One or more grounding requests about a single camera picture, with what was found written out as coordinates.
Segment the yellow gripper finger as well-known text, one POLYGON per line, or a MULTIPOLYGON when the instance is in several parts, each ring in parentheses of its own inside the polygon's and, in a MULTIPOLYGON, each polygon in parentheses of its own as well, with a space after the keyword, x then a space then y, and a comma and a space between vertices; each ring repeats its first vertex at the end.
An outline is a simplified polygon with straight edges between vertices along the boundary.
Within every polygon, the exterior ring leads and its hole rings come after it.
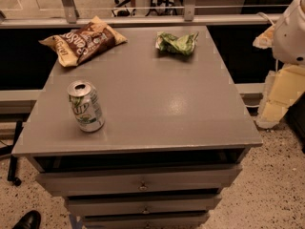
POLYGON ((268 49, 274 45, 275 25, 271 25, 261 33, 253 42, 253 46, 259 49, 268 49))
POLYGON ((304 66, 285 64, 278 72, 269 71, 258 107, 257 126, 273 128, 304 93, 304 66))

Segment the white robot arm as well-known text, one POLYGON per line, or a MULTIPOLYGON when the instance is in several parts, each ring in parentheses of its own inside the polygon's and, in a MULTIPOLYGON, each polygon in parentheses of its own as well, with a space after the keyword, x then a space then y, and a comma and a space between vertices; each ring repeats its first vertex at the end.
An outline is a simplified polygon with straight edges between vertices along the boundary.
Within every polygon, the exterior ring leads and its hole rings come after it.
POLYGON ((265 79, 256 125, 271 129, 305 93, 305 0, 293 0, 279 19, 253 42, 272 49, 275 70, 265 79))

